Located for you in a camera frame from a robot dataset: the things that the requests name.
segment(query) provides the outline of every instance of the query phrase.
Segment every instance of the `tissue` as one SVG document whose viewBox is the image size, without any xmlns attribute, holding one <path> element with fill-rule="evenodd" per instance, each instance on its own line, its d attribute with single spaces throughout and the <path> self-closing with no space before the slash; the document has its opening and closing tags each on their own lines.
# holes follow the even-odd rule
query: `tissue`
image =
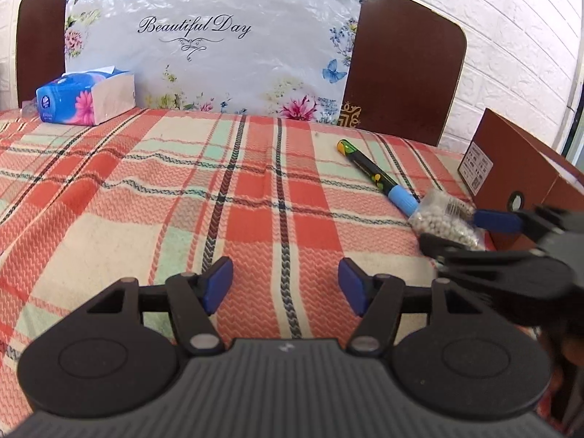
<svg viewBox="0 0 584 438">
<path fill-rule="evenodd" d="M 92 127 L 136 106 L 134 75 L 115 67 L 65 73 L 37 89 L 43 122 Z"/>
</svg>

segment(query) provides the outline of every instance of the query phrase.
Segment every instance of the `plastic bag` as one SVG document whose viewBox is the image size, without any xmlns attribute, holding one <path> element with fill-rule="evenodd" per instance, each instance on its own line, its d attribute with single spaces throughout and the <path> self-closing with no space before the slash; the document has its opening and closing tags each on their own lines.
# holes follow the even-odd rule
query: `plastic bag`
<svg viewBox="0 0 584 438">
<path fill-rule="evenodd" d="M 65 67 L 135 74 L 139 107 L 337 124 L 361 0 L 66 0 Z"/>
<path fill-rule="evenodd" d="M 472 250 L 484 250 L 481 231 L 471 225 L 473 214 L 474 207 L 444 191 L 433 190 L 424 196 L 408 221 L 417 235 L 433 234 Z"/>
<path fill-rule="evenodd" d="M 23 118 L 33 118 L 39 116 L 39 106 L 37 105 L 36 97 L 33 100 L 22 102 L 20 116 Z"/>
</svg>

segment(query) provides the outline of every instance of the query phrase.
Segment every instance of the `blue butterfly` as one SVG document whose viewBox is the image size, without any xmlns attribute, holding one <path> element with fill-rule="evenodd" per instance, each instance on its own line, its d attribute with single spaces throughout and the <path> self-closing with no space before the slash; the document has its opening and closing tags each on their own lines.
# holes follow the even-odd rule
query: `blue butterfly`
<svg viewBox="0 0 584 438">
<path fill-rule="evenodd" d="M 333 59 L 329 62 L 326 69 L 322 70 L 322 78 L 328 80 L 331 84 L 335 84 L 347 75 L 346 72 L 337 72 L 337 60 Z"/>
</svg>

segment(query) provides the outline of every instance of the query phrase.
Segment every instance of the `white wall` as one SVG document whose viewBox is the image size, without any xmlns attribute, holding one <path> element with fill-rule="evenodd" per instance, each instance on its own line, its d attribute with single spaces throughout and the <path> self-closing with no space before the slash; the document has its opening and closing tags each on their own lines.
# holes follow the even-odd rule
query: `white wall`
<svg viewBox="0 0 584 438">
<path fill-rule="evenodd" d="M 576 65 L 582 0 L 417 1 L 457 21 L 467 39 L 461 80 L 440 146 L 463 151 L 485 107 L 551 144 Z M 0 109 L 17 105 L 19 2 L 0 0 Z"/>
</svg>

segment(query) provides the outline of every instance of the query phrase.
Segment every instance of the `red plaid tablecloth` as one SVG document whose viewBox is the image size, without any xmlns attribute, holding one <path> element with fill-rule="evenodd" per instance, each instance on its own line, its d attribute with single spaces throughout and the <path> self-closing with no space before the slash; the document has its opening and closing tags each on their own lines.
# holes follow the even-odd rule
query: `red plaid tablecloth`
<svg viewBox="0 0 584 438">
<path fill-rule="evenodd" d="M 357 324 L 337 285 L 368 273 L 429 285 L 404 216 L 336 150 L 346 138 L 417 196 L 468 201 L 460 155 L 331 125 L 134 109 L 98 127 L 0 114 L 0 429 L 29 408 L 16 379 L 32 339 L 118 278 L 162 283 L 228 255 L 212 318 L 235 337 L 337 337 Z M 159 314 L 145 323 L 170 334 Z M 401 333 L 421 326 L 404 318 Z"/>
</svg>

